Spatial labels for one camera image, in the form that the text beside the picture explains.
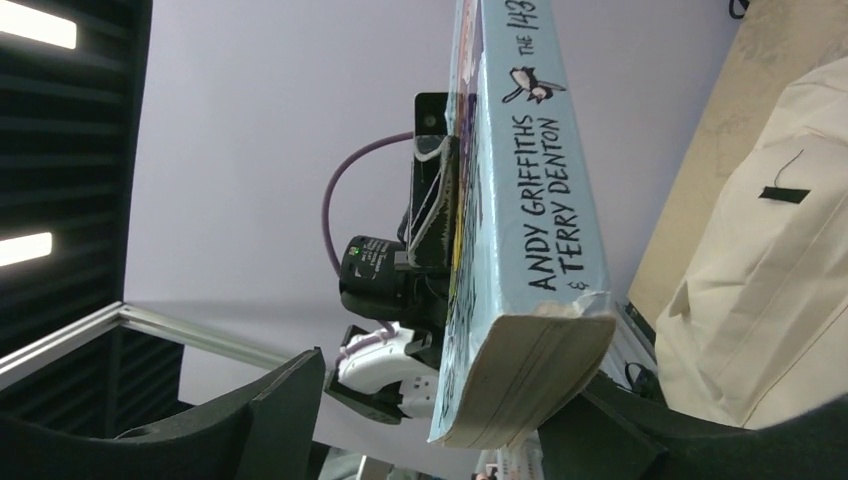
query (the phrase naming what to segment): purple cable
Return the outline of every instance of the purple cable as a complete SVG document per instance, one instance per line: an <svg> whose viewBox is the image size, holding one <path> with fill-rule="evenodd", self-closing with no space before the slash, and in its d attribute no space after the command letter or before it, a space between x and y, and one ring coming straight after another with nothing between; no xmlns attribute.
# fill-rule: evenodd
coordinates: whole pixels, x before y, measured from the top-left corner
<svg viewBox="0 0 848 480"><path fill-rule="evenodd" d="M327 189L324 190L324 200L321 203L321 232L324 234L324 248L327 250L327 256L330 258L330 264L333 266L333 270L335 270L336 275L340 276L342 271L341 263L339 262L339 258L336 256L336 249L333 247L333 237L330 234L330 203L333 199L333 191L336 189L336 184L339 183L339 179L342 178L342 174L344 174L344 172L360 158L368 155L374 150L394 143L412 140L414 137L415 135L413 132L406 132L369 143L347 157L345 161L336 168L336 171L333 172L333 176L330 177L330 181L327 183ZM385 334L378 333L377 336L368 337L351 345L350 347L343 348L342 354L336 359L336 367L338 367L339 362L350 354L383 340L388 340L397 335L397 332L394 327L392 327L391 323L382 320L380 320L379 323L386 330Z"/></svg>

